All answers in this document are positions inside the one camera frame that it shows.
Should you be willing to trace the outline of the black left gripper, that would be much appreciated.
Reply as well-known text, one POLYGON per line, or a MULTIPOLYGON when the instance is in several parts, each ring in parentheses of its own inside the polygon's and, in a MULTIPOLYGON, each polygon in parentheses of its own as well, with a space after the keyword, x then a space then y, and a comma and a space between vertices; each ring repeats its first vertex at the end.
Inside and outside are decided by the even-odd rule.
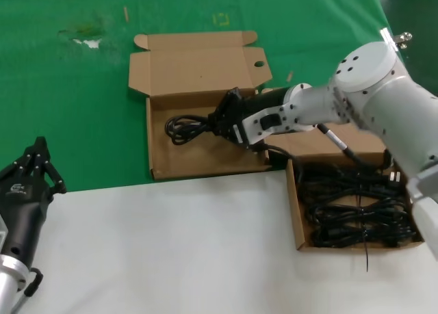
POLYGON ((37 137, 1 171, 1 218, 8 229, 1 254, 31 265, 53 194, 66 192, 64 179, 51 163, 45 137, 37 137), (52 186, 45 181, 46 175, 52 186))

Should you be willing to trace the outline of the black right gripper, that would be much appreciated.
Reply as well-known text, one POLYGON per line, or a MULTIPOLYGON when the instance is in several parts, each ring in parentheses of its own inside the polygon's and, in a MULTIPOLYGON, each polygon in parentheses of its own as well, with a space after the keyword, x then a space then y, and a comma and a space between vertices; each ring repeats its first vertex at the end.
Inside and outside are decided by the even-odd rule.
POLYGON ((263 109, 283 104, 287 88, 277 88, 262 94, 242 96, 239 88, 233 88, 225 94, 216 108, 216 114, 208 115, 209 131, 230 142, 236 142, 232 120, 239 122, 263 109))

